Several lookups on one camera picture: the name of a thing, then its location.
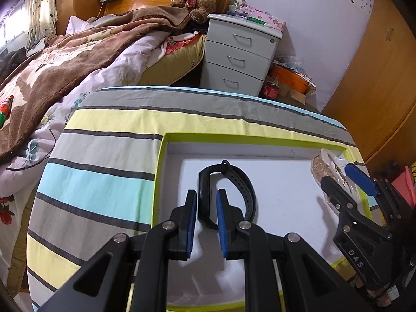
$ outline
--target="pink box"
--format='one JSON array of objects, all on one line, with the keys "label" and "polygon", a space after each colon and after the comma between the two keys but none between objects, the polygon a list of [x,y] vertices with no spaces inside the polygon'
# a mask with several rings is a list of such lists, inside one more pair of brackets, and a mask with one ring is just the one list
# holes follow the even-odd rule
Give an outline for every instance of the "pink box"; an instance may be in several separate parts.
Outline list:
[{"label": "pink box", "polygon": [[248,16],[258,18],[259,20],[262,20],[272,26],[275,29],[278,29],[280,31],[284,31],[284,28],[286,27],[286,23],[283,21],[279,21],[276,16],[271,15],[268,12],[262,12],[261,10],[258,10],[256,8],[253,8],[251,6],[247,6]]}]

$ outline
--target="black wristband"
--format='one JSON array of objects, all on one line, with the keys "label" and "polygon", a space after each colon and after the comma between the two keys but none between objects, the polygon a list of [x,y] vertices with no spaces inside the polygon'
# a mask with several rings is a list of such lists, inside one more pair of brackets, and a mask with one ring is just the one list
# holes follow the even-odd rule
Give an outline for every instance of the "black wristband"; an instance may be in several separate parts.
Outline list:
[{"label": "black wristband", "polygon": [[240,191],[245,202],[244,219],[252,222],[256,212],[256,198],[250,179],[240,168],[230,165],[227,160],[221,164],[210,165],[199,173],[198,177],[198,220],[206,227],[218,230],[218,225],[210,218],[211,211],[211,186],[210,175],[221,172],[224,177],[229,179]]}]

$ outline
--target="metal screw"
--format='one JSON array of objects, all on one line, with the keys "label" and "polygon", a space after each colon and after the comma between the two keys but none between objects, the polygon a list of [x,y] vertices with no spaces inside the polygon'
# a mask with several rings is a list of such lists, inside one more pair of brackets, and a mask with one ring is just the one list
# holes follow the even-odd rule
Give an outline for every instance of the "metal screw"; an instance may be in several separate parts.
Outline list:
[{"label": "metal screw", "polygon": [[290,241],[291,243],[297,243],[298,241],[300,241],[300,237],[297,233],[289,233],[288,234],[288,241]]},{"label": "metal screw", "polygon": [[165,230],[170,230],[175,227],[175,223],[172,222],[171,220],[167,220],[166,222],[163,222],[162,227]]},{"label": "metal screw", "polygon": [[125,233],[117,233],[114,237],[113,237],[113,241],[115,241],[117,244],[125,242],[127,240],[127,235]]},{"label": "metal screw", "polygon": [[251,223],[247,222],[246,220],[242,220],[238,223],[238,226],[240,227],[240,229],[247,230],[251,228]]}]

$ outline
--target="wall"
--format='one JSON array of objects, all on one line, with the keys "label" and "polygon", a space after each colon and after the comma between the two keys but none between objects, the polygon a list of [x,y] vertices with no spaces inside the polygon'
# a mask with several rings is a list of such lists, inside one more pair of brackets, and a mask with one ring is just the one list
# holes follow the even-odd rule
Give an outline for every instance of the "wall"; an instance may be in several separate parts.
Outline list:
[{"label": "wall", "polygon": [[303,61],[305,72],[317,85],[307,101],[322,110],[358,48],[371,4],[361,4],[365,0],[246,1],[287,22],[278,54]]}]

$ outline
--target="window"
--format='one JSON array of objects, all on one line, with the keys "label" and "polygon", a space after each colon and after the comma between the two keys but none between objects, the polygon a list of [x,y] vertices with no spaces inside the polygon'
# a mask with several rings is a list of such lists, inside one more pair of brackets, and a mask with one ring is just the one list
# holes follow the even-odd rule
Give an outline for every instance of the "window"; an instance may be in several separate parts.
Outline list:
[{"label": "window", "polygon": [[21,33],[28,31],[29,18],[24,4],[16,7],[13,13],[0,26],[0,47],[10,43]]}]

